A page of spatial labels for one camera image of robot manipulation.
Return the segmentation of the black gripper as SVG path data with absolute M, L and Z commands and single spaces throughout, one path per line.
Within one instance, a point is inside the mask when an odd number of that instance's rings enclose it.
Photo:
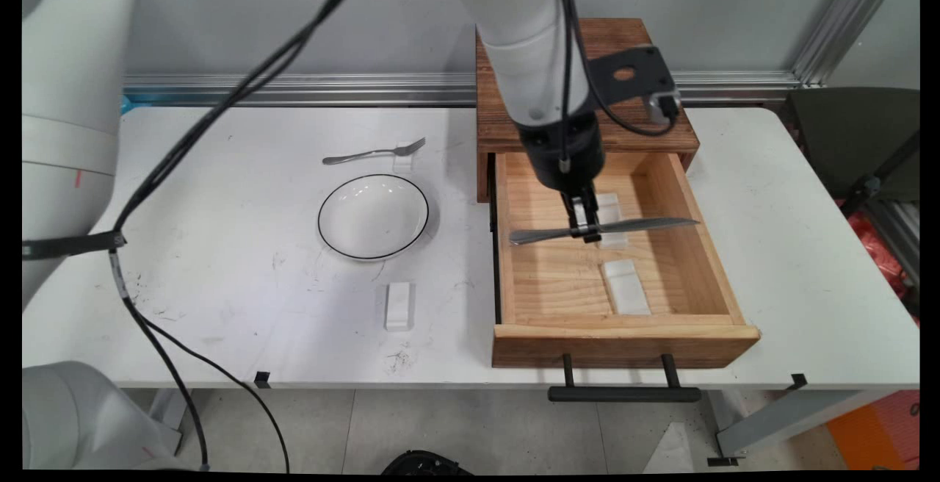
M 518 124 L 517 131 L 536 178 L 562 193 L 568 233 L 585 244 L 601 241 L 599 205 L 594 180 L 605 165 L 599 120 L 594 112 L 578 112 L 548 125 Z

